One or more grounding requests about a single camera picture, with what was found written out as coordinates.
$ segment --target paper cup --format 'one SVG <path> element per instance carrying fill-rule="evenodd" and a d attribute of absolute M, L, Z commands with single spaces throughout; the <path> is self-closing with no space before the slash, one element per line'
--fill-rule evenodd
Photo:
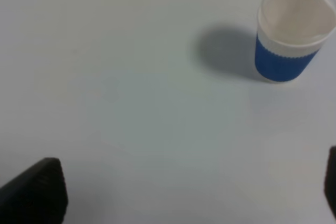
<path fill-rule="evenodd" d="M 262 0 L 255 65 L 273 82 L 295 79 L 336 27 L 334 0 Z"/>

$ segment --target cup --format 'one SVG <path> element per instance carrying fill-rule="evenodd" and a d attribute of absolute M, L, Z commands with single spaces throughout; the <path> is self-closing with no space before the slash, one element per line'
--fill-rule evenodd
<path fill-rule="evenodd" d="M 272 82 L 299 76 L 336 28 L 334 0 L 262 0 L 255 65 Z"/>

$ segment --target white table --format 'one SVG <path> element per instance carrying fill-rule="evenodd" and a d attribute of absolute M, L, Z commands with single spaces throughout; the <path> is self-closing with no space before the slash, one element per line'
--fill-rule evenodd
<path fill-rule="evenodd" d="M 336 36 L 259 81 L 260 1 L 0 0 L 0 184 L 56 156 L 65 224 L 334 223 Z"/>

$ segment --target black object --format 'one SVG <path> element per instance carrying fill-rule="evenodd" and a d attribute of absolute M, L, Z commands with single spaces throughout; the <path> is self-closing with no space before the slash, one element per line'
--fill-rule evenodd
<path fill-rule="evenodd" d="M 0 223 L 61 224 L 67 205 L 61 162 L 44 158 L 0 189 Z"/>
<path fill-rule="evenodd" d="M 327 175 L 324 181 L 324 193 L 336 218 L 336 147 L 330 149 Z"/>

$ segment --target white surface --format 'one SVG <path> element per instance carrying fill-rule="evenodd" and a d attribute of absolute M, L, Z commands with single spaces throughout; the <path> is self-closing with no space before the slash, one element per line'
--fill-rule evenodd
<path fill-rule="evenodd" d="M 0 183 L 57 156 L 65 224 L 334 223 L 336 37 L 293 83 L 246 78 L 260 1 L 0 0 Z"/>

